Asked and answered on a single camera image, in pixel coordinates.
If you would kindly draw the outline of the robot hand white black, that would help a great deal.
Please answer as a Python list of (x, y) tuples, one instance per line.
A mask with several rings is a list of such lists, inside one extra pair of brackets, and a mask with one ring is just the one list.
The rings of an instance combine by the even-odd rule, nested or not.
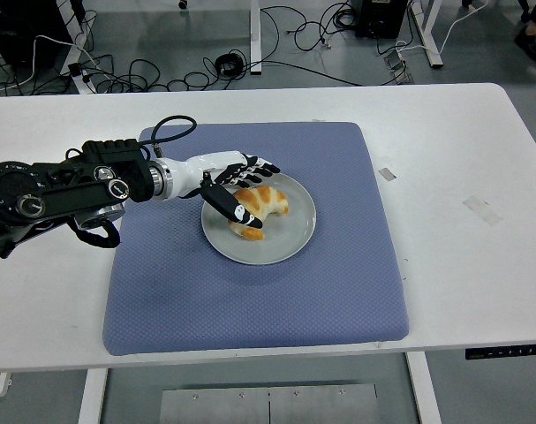
[(263, 177), (280, 171), (274, 164), (239, 151), (197, 155), (184, 162), (165, 158), (159, 163), (164, 169), (164, 199), (189, 198), (198, 194), (232, 222), (257, 229), (262, 227), (259, 217), (248, 212), (226, 187), (247, 187), (250, 181), (259, 183)]

